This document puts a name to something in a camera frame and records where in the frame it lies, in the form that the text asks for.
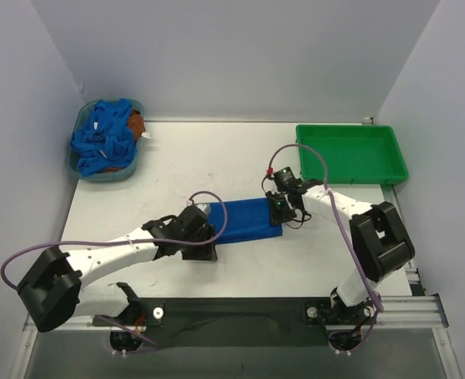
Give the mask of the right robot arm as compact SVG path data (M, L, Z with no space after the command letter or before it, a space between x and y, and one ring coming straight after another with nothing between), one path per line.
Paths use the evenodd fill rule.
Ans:
M390 202L372 204L337 193L315 181L265 193L272 224L286 223L299 211L303 223L320 216L336 223L351 254L354 271L336 288L336 297L353 307L369 299L384 310L378 285L415 255L414 245Z

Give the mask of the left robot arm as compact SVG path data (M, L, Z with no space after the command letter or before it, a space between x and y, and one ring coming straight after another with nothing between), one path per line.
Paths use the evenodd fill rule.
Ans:
M181 253L185 259L216 261L208 204L189 205L179 216L151 220L108 246L63 252L45 249L17 285L17 293L40 332L72 317L125 317L141 300L125 282L98 281L132 265Z

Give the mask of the blue towel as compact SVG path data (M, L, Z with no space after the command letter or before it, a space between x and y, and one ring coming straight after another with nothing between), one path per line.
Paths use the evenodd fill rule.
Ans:
M280 225L270 224L268 201L265 197L225 201L224 204L228 214L227 227L215 244L249 242L283 235Z

